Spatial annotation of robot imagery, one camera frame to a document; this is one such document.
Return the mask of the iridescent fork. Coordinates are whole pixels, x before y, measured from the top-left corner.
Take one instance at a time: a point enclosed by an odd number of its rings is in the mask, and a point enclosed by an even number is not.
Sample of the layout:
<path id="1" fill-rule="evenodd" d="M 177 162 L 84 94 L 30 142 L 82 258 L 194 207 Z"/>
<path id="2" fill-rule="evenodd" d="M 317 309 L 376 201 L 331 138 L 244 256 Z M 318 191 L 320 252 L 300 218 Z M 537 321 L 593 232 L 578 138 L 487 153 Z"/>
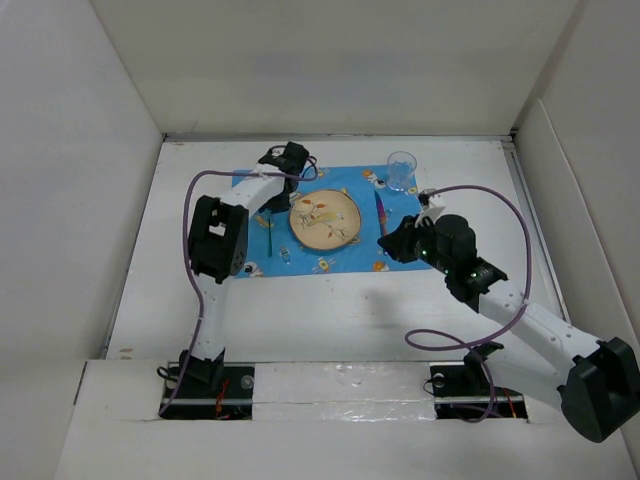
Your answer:
<path id="1" fill-rule="evenodd" d="M 267 222 L 267 255 L 268 258 L 272 258 L 273 257 L 273 236 L 272 236 L 272 228 L 273 228 L 273 222 L 272 222 L 272 216 L 268 215 L 268 218 L 266 219 Z"/>

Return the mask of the iridescent knife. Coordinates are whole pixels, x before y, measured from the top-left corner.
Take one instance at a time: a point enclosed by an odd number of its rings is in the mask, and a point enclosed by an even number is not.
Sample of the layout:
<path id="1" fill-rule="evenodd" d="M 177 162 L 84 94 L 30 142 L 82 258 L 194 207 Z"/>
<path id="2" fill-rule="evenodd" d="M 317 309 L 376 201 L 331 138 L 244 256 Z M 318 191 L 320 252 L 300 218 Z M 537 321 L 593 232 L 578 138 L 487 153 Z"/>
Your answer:
<path id="1" fill-rule="evenodd" d="M 374 199 L 375 199 L 380 235 L 384 237 L 388 234 L 387 212 L 386 212 L 386 209 L 384 208 L 381 196 L 379 195 L 378 191 L 374 192 Z"/>

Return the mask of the round bird-pattern plate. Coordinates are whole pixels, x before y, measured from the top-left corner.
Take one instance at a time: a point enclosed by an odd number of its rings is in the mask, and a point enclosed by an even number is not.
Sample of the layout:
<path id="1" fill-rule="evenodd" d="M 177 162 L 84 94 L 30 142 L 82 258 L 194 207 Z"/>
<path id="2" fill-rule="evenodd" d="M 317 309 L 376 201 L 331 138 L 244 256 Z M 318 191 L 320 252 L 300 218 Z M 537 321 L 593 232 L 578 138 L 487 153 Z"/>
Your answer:
<path id="1" fill-rule="evenodd" d="M 355 201 L 340 190 L 322 189 L 296 198 L 289 226 L 299 243 L 311 250 L 340 249 L 360 233 L 362 217 Z"/>

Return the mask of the blue space-print cloth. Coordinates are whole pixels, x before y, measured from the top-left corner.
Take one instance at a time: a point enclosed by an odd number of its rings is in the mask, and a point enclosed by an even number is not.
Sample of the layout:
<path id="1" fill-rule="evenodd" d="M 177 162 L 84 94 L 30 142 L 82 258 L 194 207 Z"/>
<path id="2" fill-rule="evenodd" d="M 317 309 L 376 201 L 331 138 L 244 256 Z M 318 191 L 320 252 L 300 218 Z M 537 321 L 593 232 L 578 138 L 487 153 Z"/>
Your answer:
<path id="1" fill-rule="evenodd" d="M 249 221 L 248 252 L 237 278 L 299 276 L 325 273 L 382 272 L 425 270 L 422 261 L 402 264 L 392 260 L 377 244 L 381 237 L 374 192 L 378 191 L 387 212 L 388 233 L 394 231 L 404 216 L 421 210 L 419 189 L 414 178 L 406 191 L 387 187 L 384 165 L 328 167 L 318 170 L 318 178 L 301 182 L 291 195 L 291 207 L 301 195 L 322 189 L 340 190 L 357 204 L 362 217 L 360 233 L 348 245 L 330 251 L 315 251 L 302 246 L 289 226 L 289 212 L 256 213 Z M 273 257 L 267 255 L 267 222 L 272 216 Z"/>

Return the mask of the clear drinking glass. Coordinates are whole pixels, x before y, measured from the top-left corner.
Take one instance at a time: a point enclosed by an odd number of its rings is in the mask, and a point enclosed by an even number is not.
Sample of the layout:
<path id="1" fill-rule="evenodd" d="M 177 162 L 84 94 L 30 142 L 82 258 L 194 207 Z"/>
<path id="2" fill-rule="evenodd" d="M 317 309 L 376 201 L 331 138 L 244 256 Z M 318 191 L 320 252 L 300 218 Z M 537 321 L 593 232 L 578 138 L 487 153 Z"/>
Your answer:
<path id="1" fill-rule="evenodd" d="M 417 167 L 416 158 L 407 151 L 396 151 L 387 158 L 387 186 L 394 191 L 406 191 Z"/>

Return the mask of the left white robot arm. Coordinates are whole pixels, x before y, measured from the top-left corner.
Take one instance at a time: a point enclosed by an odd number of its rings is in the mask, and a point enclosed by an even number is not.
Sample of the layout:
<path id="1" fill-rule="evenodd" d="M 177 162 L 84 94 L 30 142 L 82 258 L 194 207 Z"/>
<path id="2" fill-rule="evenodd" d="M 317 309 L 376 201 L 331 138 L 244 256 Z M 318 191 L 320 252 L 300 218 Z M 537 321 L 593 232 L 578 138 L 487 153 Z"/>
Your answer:
<path id="1" fill-rule="evenodd" d="M 284 211 L 290 194 L 316 175 L 303 172 L 315 160 L 300 144 L 289 142 L 267 150 L 248 172 L 205 170 L 191 180 L 183 208 L 183 258 L 198 300 L 197 326 L 189 351 L 200 362 L 188 374 L 188 384 L 201 396 L 222 387 L 222 371 L 214 362 L 225 350 L 224 303 L 231 280 L 244 267 L 249 220 L 261 210 Z M 236 177 L 238 182 L 219 196 L 201 196 L 190 206 L 196 183 L 205 176 Z"/>

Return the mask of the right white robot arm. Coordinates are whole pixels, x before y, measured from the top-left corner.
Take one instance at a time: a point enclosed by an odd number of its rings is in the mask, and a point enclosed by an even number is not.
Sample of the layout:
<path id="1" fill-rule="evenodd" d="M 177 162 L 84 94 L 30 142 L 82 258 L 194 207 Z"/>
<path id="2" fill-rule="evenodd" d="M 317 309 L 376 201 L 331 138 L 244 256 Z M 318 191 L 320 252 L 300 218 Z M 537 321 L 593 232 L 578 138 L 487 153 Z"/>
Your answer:
<path id="1" fill-rule="evenodd" d="M 441 272 L 449 293 L 500 325 L 550 366 L 525 372 L 518 391 L 559 409 L 583 438 L 601 443 L 639 413 L 639 366 L 618 337 L 601 340 L 531 302 L 506 273 L 480 257 L 476 235 L 459 215 L 420 222 L 406 216 L 377 241 L 400 263 L 422 261 Z"/>

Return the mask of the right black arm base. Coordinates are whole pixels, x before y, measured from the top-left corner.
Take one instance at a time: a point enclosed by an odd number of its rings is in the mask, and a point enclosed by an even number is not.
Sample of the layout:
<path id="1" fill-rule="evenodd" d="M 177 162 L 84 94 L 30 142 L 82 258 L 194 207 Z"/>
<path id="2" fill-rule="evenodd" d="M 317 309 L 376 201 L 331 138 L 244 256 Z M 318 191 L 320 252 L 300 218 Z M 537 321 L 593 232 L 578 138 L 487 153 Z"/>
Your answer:
<path id="1" fill-rule="evenodd" d="M 478 356 L 471 352 L 459 361 L 431 363 L 422 389 L 434 400 L 437 420 L 528 419 L 524 396 L 501 386 L 491 387 Z"/>

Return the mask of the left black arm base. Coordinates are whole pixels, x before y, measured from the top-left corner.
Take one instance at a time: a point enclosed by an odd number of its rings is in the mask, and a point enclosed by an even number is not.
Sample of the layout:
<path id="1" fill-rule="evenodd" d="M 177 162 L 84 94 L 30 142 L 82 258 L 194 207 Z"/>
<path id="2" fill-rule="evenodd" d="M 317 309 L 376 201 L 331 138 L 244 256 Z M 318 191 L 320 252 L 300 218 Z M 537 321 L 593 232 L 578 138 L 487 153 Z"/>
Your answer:
<path id="1" fill-rule="evenodd" d="M 178 362 L 159 366 L 163 381 L 158 415 L 165 420 L 251 420 L 255 365 L 226 363 L 224 353 L 215 360 L 190 357 L 180 376 L 187 351 Z"/>

